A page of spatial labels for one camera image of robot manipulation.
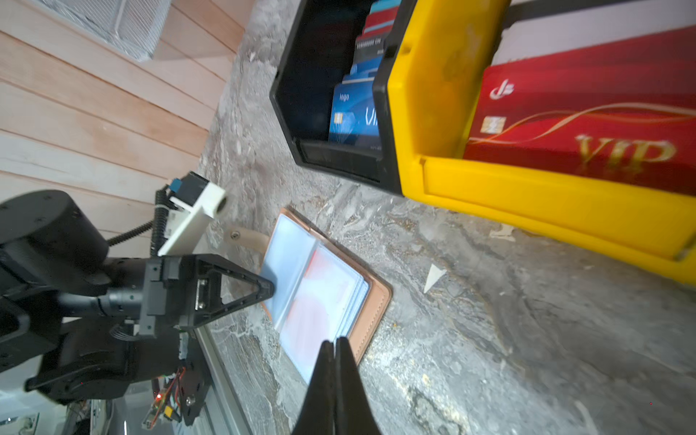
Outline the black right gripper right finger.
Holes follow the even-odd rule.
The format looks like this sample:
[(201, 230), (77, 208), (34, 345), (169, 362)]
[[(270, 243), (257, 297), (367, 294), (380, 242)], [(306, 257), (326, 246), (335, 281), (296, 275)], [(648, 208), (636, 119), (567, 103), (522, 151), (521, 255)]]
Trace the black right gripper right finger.
[(336, 342), (335, 364), (335, 433), (380, 435), (346, 337)]

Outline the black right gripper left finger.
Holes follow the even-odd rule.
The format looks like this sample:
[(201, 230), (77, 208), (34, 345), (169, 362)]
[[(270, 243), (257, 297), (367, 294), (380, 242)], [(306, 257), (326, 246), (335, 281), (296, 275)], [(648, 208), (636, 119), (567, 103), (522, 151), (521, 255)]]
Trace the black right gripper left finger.
[(335, 347), (324, 341), (293, 435), (335, 433)]

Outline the red credit card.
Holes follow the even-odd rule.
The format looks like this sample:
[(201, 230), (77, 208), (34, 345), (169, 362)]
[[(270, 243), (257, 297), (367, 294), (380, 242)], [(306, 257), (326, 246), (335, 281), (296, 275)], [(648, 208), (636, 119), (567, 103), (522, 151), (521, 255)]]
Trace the red credit card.
[(695, 30), (489, 67), (465, 159), (695, 192)]

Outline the white card red circles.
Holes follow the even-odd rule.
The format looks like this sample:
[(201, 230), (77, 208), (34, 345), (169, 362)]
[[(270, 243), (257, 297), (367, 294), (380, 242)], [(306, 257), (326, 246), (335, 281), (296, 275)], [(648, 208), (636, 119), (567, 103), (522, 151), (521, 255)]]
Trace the white card red circles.
[(309, 382), (321, 344), (353, 329), (370, 286), (326, 246), (315, 249), (280, 330), (280, 344)]

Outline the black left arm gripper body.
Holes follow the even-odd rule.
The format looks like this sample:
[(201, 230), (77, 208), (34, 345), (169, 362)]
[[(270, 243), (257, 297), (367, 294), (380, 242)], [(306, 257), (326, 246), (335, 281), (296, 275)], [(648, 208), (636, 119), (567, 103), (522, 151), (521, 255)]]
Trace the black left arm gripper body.
[(24, 389), (59, 404), (110, 400), (176, 373), (179, 335), (133, 336), (147, 262), (109, 244), (61, 190), (1, 205), (1, 369), (40, 364)]

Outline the tan leather card holder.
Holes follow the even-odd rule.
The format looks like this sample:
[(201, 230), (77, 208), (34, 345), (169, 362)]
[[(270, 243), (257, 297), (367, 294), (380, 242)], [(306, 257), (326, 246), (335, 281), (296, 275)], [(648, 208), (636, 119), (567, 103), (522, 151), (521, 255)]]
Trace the tan leather card holder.
[(325, 341), (347, 338), (362, 361), (393, 298), (384, 280), (290, 208), (270, 235), (232, 226), (228, 239), (262, 254), (260, 275), (275, 287), (263, 306), (304, 381)]

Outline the finger of the black triangular left gripper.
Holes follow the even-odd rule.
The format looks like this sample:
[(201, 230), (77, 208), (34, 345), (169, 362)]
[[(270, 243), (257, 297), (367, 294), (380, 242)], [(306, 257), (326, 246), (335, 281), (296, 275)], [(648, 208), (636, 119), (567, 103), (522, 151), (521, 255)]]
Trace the finger of the black triangular left gripper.
[(178, 320), (182, 331), (192, 331), (265, 302), (276, 291), (269, 279), (213, 254), (183, 257), (178, 285), (184, 291)]

